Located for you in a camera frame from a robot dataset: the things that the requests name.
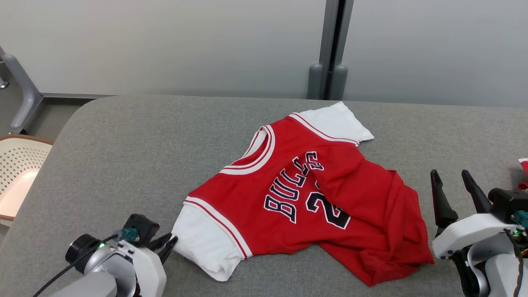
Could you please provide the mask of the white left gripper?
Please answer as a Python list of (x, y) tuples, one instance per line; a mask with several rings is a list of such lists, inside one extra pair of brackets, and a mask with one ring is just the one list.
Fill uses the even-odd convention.
[(163, 264), (173, 252), (178, 237), (171, 233), (151, 240), (149, 247), (136, 247), (124, 240), (117, 252), (124, 268), (117, 274), (118, 297), (161, 297), (167, 282)]

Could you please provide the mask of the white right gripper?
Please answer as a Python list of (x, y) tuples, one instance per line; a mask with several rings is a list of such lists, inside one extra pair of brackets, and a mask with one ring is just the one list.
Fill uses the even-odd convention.
[(449, 257), (452, 253), (462, 250), (479, 241), (491, 238), (504, 229), (520, 228), (515, 222), (505, 223), (491, 213), (492, 203), (471, 176), (468, 170), (461, 172), (464, 186), (471, 195), (477, 214), (460, 221), (443, 191), (443, 181), (436, 170), (430, 172), (434, 219), (438, 228), (445, 228), (433, 241), (432, 249), (437, 258)]

